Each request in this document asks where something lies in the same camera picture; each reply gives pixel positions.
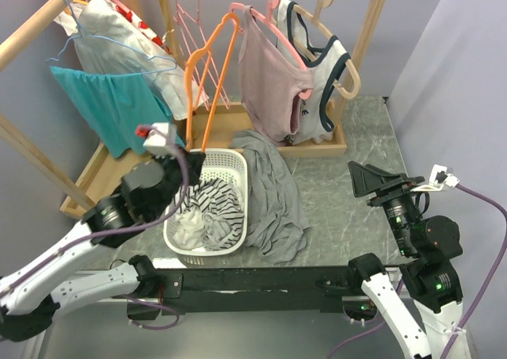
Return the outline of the black white striped tank top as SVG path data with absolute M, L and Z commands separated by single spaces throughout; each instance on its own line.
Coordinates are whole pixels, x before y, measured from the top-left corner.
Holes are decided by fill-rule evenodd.
M 174 198 L 181 202 L 174 214 L 183 213 L 190 208 L 198 208 L 208 215 L 204 245 L 208 251 L 221 251 L 235 245 L 242 234 L 244 211 L 234 188 L 221 178 L 200 181 L 180 191 Z

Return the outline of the grey tank top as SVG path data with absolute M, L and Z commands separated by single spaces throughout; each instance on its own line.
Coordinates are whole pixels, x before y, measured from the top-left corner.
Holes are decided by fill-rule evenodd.
M 311 227 L 290 170 L 277 147 L 262 134 L 242 130 L 231 148 L 241 149 L 248 169 L 248 227 L 245 244 L 270 264 L 289 262 L 306 248 Z

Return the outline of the orange plastic hanger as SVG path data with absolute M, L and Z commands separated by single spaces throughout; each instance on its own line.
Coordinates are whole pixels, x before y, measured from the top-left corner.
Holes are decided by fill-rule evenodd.
M 212 131 L 212 124 L 215 117 L 215 112 L 219 103 L 220 95 L 222 94 L 223 90 L 223 84 L 225 82 L 225 78 L 227 76 L 228 67 L 231 63 L 234 47 L 236 45 L 236 40 L 238 38 L 239 34 L 239 27 L 240 27 L 240 20 L 239 17 L 232 13 L 226 13 L 222 19 L 221 22 L 218 23 L 218 25 L 215 27 L 215 30 L 212 32 L 212 34 L 209 36 L 209 38 L 206 40 L 204 46 L 202 48 L 198 48 L 193 53 L 190 54 L 188 57 L 186 64 L 185 64 L 185 70 L 184 70 L 184 76 L 183 81 L 185 85 L 185 92 L 187 96 L 187 118 L 186 118 L 186 127 L 185 127 L 185 146 L 186 149 L 189 151 L 193 149 L 193 116 L 196 114 L 198 108 L 200 107 L 200 101 L 202 98 L 202 94 L 204 91 L 204 84 L 208 78 L 208 74 L 210 72 L 210 67 L 212 64 L 212 60 L 214 58 L 214 43 L 216 40 L 220 37 L 220 34 L 224 29 L 227 28 L 227 25 L 231 24 L 232 31 L 231 31 L 231 37 L 229 39 L 227 52 L 225 54 L 222 70 L 218 73 L 218 78 L 215 80 L 215 93 L 212 98 L 211 104 L 208 106 L 208 118 L 205 125 L 204 133 L 202 136 L 202 141 L 200 145 L 200 151 L 205 152 L 208 147 L 208 141 L 209 137 L 211 135 Z M 193 89 L 193 74 L 194 71 L 197 69 L 198 63 L 203 60 L 204 61 L 204 68 L 202 72 L 200 73 L 200 81 L 197 87 L 197 90 L 194 91 Z

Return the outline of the mauve tank top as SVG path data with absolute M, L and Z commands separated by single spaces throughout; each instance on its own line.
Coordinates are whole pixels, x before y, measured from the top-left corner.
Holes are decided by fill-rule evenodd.
M 254 128 L 276 145 L 299 130 L 299 96 L 310 87 L 312 74 L 290 63 L 261 31 L 245 9 L 246 42 L 238 63 L 241 101 Z

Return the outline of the thick pink plastic hanger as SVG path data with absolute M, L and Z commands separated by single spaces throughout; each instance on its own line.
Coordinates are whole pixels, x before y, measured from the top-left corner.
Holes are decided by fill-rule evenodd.
M 298 64 L 299 69 L 301 70 L 301 72 L 310 73 L 310 71 L 308 70 L 308 67 L 306 66 L 305 62 L 301 59 L 298 51 L 294 48 L 294 46 L 288 40 L 288 38 L 277 28 L 277 26 L 275 25 L 275 23 L 273 21 L 273 18 L 272 18 L 273 10 L 276 9 L 279 4 L 280 4 L 280 0 L 269 0 L 267 2 L 267 6 L 266 6 L 266 15 L 263 15 L 262 13 L 260 13 L 259 11 L 257 11 L 256 9 L 254 9 L 251 6 L 245 6 L 244 4 L 242 4 L 240 2 L 232 2 L 229 5 L 229 12 L 232 13 L 235 10 L 239 11 L 242 14 L 242 19 L 244 21 L 246 21 L 247 16 L 245 16 L 244 13 L 245 13 L 245 9 L 248 8 L 248 10 L 249 10 L 249 12 L 251 14 L 251 17 L 254 18 L 254 20 L 259 20 L 262 23 L 264 23 L 265 26 L 272 33 L 274 33 L 274 35 L 277 37 L 277 39 L 279 41 L 281 41 L 282 44 L 284 44 L 284 46 L 287 48 L 287 50 L 292 54 L 292 57 L 295 59 L 295 61 Z M 243 45 L 246 42 L 246 36 L 245 36 L 246 34 L 245 34 L 245 32 L 244 32 L 244 30 L 243 30 L 242 27 L 240 27 L 240 29 L 241 29 L 241 33 L 243 34 L 243 41 L 242 41 L 242 44 L 240 46 L 240 50 L 239 50 L 239 54 L 238 54 L 238 62 L 239 63 L 241 63 L 241 61 L 242 61 L 243 52 L 244 52 L 243 51 L 244 50 L 244 46 Z M 298 93 L 299 98 L 301 98 L 303 100 L 307 100 L 311 96 L 311 92 L 312 92 L 313 88 L 314 88 L 314 85 L 313 85 L 313 82 L 312 82 L 312 85 L 310 87 L 307 87 L 306 89 L 301 90 Z

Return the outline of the thin pink wire hanger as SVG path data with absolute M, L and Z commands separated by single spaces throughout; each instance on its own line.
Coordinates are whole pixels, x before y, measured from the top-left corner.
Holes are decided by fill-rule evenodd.
M 201 34 L 201 39 L 205 43 L 206 37 L 204 36 L 203 29 L 200 23 L 200 0 L 197 0 L 197 13 L 196 18 L 190 15 L 180 4 L 178 0 L 174 0 L 176 15 L 174 16 L 174 20 L 179 28 L 182 43 L 180 44 L 181 53 L 184 58 L 184 66 L 186 64 L 186 59 L 190 57 L 190 55 L 197 50 L 198 44 L 194 38 L 194 35 L 191 33 L 191 28 L 189 27 L 187 21 L 191 21 L 198 29 Z M 193 71 L 193 82 L 195 82 L 196 87 L 200 84 L 204 84 L 203 79 L 201 78 L 201 74 L 199 74 L 197 70 L 197 66 Z M 197 96 L 200 99 L 200 105 L 204 105 L 206 109 L 209 109 L 209 96 L 206 94 L 204 88 L 201 90 L 201 94 Z

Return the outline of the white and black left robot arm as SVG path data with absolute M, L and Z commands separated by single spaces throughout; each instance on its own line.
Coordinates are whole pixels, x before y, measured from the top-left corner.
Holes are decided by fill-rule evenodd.
M 198 183 L 206 155 L 177 150 L 134 166 L 69 233 L 24 268 L 1 279 L 1 337 L 23 342 L 47 330 L 56 316 L 115 296 L 153 295 L 161 277 L 136 255 L 114 269 L 75 279 L 87 262 L 120 247 L 178 209 Z

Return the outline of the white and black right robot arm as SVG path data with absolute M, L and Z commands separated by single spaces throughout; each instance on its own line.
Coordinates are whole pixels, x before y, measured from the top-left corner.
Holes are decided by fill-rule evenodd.
M 425 218 L 417 202 L 422 195 L 455 187 L 458 178 L 441 165 L 433 166 L 428 179 L 390 174 L 354 161 L 348 168 L 354 197 L 369 196 L 368 206 L 383 209 L 400 254 L 410 260 L 399 270 L 422 323 L 406 309 L 386 268 L 372 253 L 349 261 L 349 289 L 373 301 L 406 358 L 471 357 L 467 334 L 459 326 L 463 292 L 451 264 L 463 253 L 458 224 L 447 216 Z

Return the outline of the white navy trimmed tank top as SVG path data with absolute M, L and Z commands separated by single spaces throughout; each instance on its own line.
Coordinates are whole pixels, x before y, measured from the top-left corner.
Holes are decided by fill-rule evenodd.
M 291 145 L 313 140 L 331 140 L 334 123 L 327 114 L 327 104 L 335 85 L 346 68 L 350 54 L 337 36 L 332 35 L 322 48 L 311 45 L 303 15 L 295 11 L 296 3 L 280 0 L 276 15 L 277 28 L 288 38 L 312 73 L 314 89 L 307 100 L 299 102 L 299 130 L 288 137 Z

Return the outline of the wooden back clothes rack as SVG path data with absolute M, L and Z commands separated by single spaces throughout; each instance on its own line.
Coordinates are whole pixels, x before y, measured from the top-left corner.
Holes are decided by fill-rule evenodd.
M 204 46 L 177 55 L 188 90 L 185 144 L 228 148 L 259 132 L 285 158 L 343 155 L 341 115 L 360 91 L 359 69 L 385 0 L 371 0 L 352 52 L 320 20 L 334 0 L 269 0 L 263 10 L 229 2 Z M 183 9 L 159 0 L 166 27 Z

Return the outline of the wooden clothes rack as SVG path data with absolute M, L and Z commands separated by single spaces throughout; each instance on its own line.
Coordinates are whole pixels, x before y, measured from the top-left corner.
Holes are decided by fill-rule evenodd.
M 48 0 L 1 0 L 5 40 Z M 50 72 L 49 58 L 67 40 L 50 22 L 1 73 L 1 113 L 72 181 L 99 140 Z M 64 192 L 5 140 L 1 142 L 1 221 L 24 228 L 67 223 Z
M 360 91 L 359 69 L 385 0 L 371 0 L 352 52 L 320 20 L 334 0 L 269 0 L 263 10 L 229 2 L 204 46 L 177 55 L 188 90 L 185 144 L 228 148 L 259 132 L 285 158 L 343 155 L 341 115 Z M 183 9 L 159 0 L 166 27 Z

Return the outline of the teal garment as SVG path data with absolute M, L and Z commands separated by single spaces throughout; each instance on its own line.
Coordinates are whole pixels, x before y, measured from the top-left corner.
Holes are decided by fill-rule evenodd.
M 143 139 L 136 135 L 140 124 L 173 120 L 142 74 L 89 74 L 56 66 L 50 70 L 113 158 L 126 150 L 144 153 Z

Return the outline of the wooden left clothes rack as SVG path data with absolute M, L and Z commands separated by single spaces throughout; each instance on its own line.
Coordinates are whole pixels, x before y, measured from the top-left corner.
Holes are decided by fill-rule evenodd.
M 1 0 L 5 40 L 48 0 Z M 72 181 L 99 140 L 50 72 L 49 58 L 67 40 L 50 22 L 1 73 L 1 113 Z M 67 223 L 64 192 L 5 140 L 1 142 L 1 221 L 24 228 Z

